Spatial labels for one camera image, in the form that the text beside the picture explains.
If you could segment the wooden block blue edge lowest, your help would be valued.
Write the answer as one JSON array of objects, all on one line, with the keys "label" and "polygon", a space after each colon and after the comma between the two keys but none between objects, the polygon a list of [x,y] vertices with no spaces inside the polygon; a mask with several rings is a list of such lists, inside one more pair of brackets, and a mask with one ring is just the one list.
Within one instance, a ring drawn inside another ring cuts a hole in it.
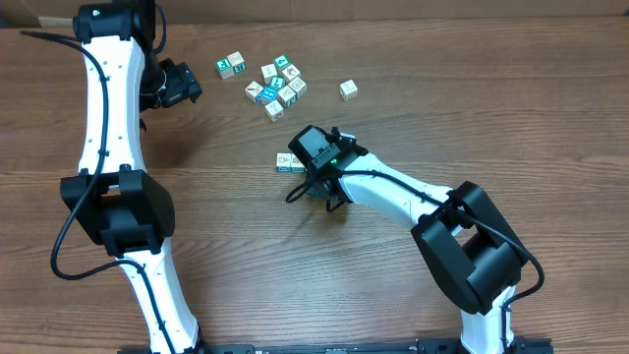
[{"label": "wooden block blue edge lowest", "polygon": [[276,154],[276,170],[278,172],[290,172],[292,163],[292,154],[285,152],[278,152]]}]

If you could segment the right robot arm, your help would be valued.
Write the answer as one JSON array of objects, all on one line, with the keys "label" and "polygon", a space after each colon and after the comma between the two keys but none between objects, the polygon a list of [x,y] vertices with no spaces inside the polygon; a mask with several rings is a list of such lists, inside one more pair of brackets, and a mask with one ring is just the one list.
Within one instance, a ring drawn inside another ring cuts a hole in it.
[{"label": "right robot arm", "polygon": [[459,348],[467,353],[511,353],[510,307],[527,250],[478,185],[456,189],[414,179],[384,164],[354,136],[308,126],[288,145],[305,166],[309,190],[333,212],[345,204],[372,207],[409,229],[443,294],[462,314]]}]

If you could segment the wooden block green edge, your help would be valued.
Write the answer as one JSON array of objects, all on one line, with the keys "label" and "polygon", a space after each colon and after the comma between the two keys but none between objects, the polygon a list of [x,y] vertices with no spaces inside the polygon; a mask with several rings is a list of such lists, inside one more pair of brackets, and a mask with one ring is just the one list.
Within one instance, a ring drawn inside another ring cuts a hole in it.
[{"label": "wooden block green edge", "polygon": [[298,172],[298,173],[306,171],[305,165],[300,161],[300,159],[295,154],[291,155],[291,171]]}]

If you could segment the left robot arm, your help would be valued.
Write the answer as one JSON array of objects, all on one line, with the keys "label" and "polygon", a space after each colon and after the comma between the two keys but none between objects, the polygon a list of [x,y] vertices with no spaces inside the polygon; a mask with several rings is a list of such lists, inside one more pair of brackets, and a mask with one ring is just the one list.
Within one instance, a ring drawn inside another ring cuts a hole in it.
[{"label": "left robot arm", "polygon": [[91,241],[127,275],[149,332],[150,353],[201,353],[200,326],[172,258],[175,210],[143,161],[140,117],[147,109],[196,101],[188,65],[159,60],[165,16],[153,1],[80,7],[75,45],[87,74],[86,140],[78,173],[62,179],[63,202]]}]

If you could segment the lone plain wooden block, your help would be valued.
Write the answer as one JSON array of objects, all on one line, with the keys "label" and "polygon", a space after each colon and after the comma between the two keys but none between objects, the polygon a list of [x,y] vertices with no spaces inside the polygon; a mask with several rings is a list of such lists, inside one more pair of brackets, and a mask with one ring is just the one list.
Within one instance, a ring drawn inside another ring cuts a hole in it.
[{"label": "lone plain wooden block", "polygon": [[351,100],[358,95],[358,87],[353,80],[348,80],[340,86],[340,94],[344,101]]}]

